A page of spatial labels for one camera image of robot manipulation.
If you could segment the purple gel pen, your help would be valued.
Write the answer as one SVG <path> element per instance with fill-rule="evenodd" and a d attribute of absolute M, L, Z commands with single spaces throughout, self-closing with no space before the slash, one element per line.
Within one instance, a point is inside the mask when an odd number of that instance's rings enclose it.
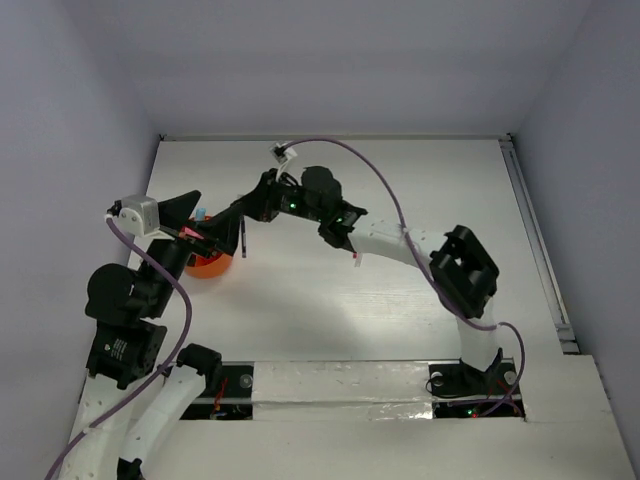
<path fill-rule="evenodd" d="M 241 236 L 241 255 L 243 259 L 247 258 L 247 229 L 246 220 L 242 216 L 240 220 L 240 236 Z"/>

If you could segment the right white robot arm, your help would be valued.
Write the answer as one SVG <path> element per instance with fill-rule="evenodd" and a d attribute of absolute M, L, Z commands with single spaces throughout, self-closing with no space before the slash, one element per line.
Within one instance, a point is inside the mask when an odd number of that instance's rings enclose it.
<path fill-rule="evenodd" d="M 460 379 L 470 391 L 482 392 L 497 378 L 501 357 L 497 325 L 486 309 L 497 291 L 499 269 L 475 234 L 457 225 L 446 233 L 411 229 L 404 218 L 377 219 L 345 201 L 342 186 L 322 166 L 306 168 L 299 180 L 277 169 L 264 172 L 257 186 L 230 206 L 193 226 L 210 248 L 233 254 L 245 218 L 271 222 L 288 214 L 317 223 L 331 247 L 371 254 L 418 268 L 443 307 L 457 319 L 461 345 Z"/>

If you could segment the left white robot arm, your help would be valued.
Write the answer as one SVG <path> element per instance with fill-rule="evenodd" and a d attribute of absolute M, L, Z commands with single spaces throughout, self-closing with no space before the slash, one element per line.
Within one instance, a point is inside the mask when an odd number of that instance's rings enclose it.
<path fill-rule="evenodd" d="M 165 201 L 146 196 L 118 200 L 106 223 L 141 257 L 138 268 L 110 263 L 88 282 L 86 315 L 96 333 L 87 377 L 62 458 L 62 479 L 142 479 L 179 419 L 199 395 L 225 389 L 220 353 L 185 342 L 158 359 L 167 334 L 156 324 L 173 294 L 193 307 L 179 279 L 190 257 L 205 248 L 188 222 L 200 199 L 191 191 Z"/>

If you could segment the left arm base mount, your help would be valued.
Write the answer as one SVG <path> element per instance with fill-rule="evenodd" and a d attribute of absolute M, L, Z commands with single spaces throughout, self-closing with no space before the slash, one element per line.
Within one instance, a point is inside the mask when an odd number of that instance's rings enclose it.
<path fill-rule="evenodd" d="M 239 421 L 253 418 L 253 363 L 226 363 L 219 383 L 208 386 L 181 420 Z"/>

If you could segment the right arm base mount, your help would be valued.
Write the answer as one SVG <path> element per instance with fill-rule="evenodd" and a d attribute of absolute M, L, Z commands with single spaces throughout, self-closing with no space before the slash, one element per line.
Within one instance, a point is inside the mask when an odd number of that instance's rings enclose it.
<path fill-rule="evenodd" d="M 428 372 L 425 389 L 435 419 L 526 417 L 512 359 L 498 355 L 485 372 L 461 360 L 430 364 Z"/>

